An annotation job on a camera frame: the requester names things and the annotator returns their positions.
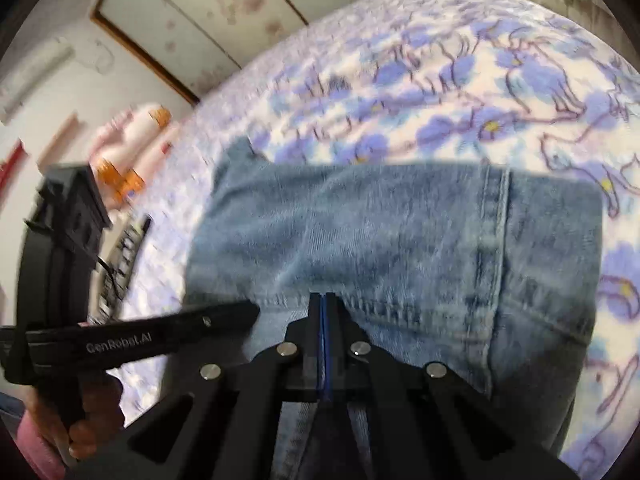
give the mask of human hand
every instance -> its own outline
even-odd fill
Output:
[[[98,372],[81,376],[79,382],[86,416],[68,433],[55,407],[35,388],[30,388],[24,403],[45,440],[59,450],[68,449],[73,458],[84,460],[121,430],[124,415],[119,405],[122,384],[117,378]]]

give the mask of white and orange plush toy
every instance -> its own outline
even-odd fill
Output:
[[[129,108],[101,127],[89,164],[107,209],[129,203],[153,177],[180,134],[171,113],[155,103]]]

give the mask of metal bolt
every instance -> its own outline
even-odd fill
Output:
[[[356,341],[351,345],[351,351],[355,355],[367,355],[371,352],[371,345],[364,341]]]
[[[298,351],[298,347],[289,341],[283,341],[278,345],[276,350],[282,357],[287,357],[295,354]]]
[[[213,364],[204,365],[200,369],[200,375],[206,381],[217,379],[218,377],[220,377],[221,373],[222,373],[222,370],[220,369],[220,367],[218,365],[213,365]]]
[[[432,379],[441,379],[447,375],[447,367],[438,362],[429,363],[427,365],[427,375]]]

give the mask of floral bedsheet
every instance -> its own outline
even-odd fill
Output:
[[[485,160],[599,186],[598,315],[561,457],[604,475],[640,414],[640,76],[610,47],[526,0],[361,0],[260,56],[184,128],[136,205],[155,224],[128,319],[179,308],[212,170],[237,136],[274,162]],[[127,421],[156,400],[163,362],[117,372]]]

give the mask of jeans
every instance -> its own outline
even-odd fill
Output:
[[[309,292],[335,292],[374,344],[446,363],[513,431],[551,446],[594,325],[594,187],[488,165],[276,165],[246,140],[214,178],[185,308],[249,298],[260,316],[245,336],[207,341],[209,359],[250,360],[306,316]],[[198,359],[193,348],[170,359],[168,383]],[[275,478],[297,476],[313,412],[283,406]]]

